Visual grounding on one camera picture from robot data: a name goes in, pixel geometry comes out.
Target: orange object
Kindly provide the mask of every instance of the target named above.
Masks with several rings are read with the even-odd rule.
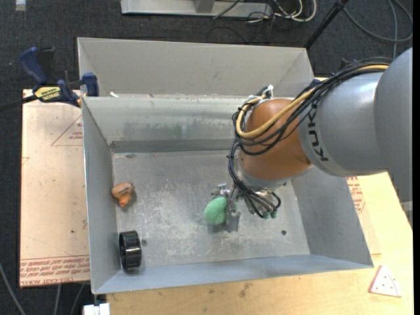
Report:
[[[271,117],[284,109],[290,102],[291,100],[279,98],[267,100],[258,105],[247,119],[245,132],[253,131],[260,127]],[[258,140],[267,137],[276,129],[280,128],[290,117],[293,110],[294,108],[279,118],[279,120],[266,133],[261,135]],[[249,175],[262,180],[288,179],[289,177],[294,177],[307,170],[311,163],[302,149],[298,134],[299,128],[291,133],[298,122],[299,118],[295,119],[285,130],[283,136],[287,138],[279,141],[269,151],[259,156],[249,156],[241,151],[240,162],[243,170]],[[275,137],[265,142],[265,144],[268,144],[273,140],[275,140]],[[264,147],[265,146],[248,146],[246,148],[250,152],[258,152],[259,150],[264,149]]]
[[[134,184],[130,182],[122,182],[114,186],[111,194],[118,200],[118,204],[124,207],[131,202],[134,192]]]

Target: wooden table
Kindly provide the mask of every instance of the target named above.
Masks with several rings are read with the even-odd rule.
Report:
[[[386,173],[358,182],[381,253],[372,255],[374,268],[109,294],[111,314],[413,314],[410,224]],[[381,265],[393,273],[401,297],[369,293]]]

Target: bin floor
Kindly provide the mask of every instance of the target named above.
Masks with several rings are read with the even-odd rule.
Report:
[[[215,231],[204,217],[218,184],[227,183],[227,151],[118,153],[114,184],[132,182],[135,199],[115,205],[117,231],[136,230],[142,240],[142,267],[309,254],[291,182],[277,190],[282,205],[263,220],[243,201],[238,232]]]

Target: clamp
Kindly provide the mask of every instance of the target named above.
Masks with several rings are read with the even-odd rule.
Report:
[[[42,102],[63,102],[65,104],[80,107],[80,97],[72,91],[73,87],[80,85],[86,86],[86,95],[99,95],[98,81],[93,73],[85,73],[79,81],[73,83],[68,83],[63,79],[55,79],[53,77],[54,51],[54,48],[49,48],[38,52],[36,47],[31,47],[20,55],[20,65],[28,75],[36,80],[37,84],[32,89],[33,94],[31,96],[0,105],[0,112],[33,100],[40,100]]]

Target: dark gray carpet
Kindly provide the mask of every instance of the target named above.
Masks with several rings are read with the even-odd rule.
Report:
[[[34,86],[34,80],[19,66],[20,54],[29,47],[56,47],[56,68],[68,70],[77,79],[77,37],[159,39],[163,41],[244,43],[302,47],[318,27],[335,0],[317,0],[318,13],[308,23],[278,21],[260,29],[243,21],[190,16],[122,16],[121,0],[27,0],[26,12],[16,12],[16,0],[0,0],[0,103],[20,98],[20,90]],[[412,15],[413,0],[399,0]],[[394,36],[392,11],[386,0],[350,0],[348,9],[361,24],[382,36]],[[410,33],[410,23],[396,10],[398,35]],[[413,45],[412,39],[397,46],[397,53]],[[371,56],[392,56],[393,44],[378,41],[358,29],[342,12],[310,48],[315,74],[329,75],[347,60]],[[20,147],[21,109],[0,113],[0,261],[28,315],[52,314],[55,287],[19,289]],[[68,314],[79,285],[63,286],[59,314]],[[80,304],[93,301],[86,288]],[[0,314],[18,314],[0,280]]]

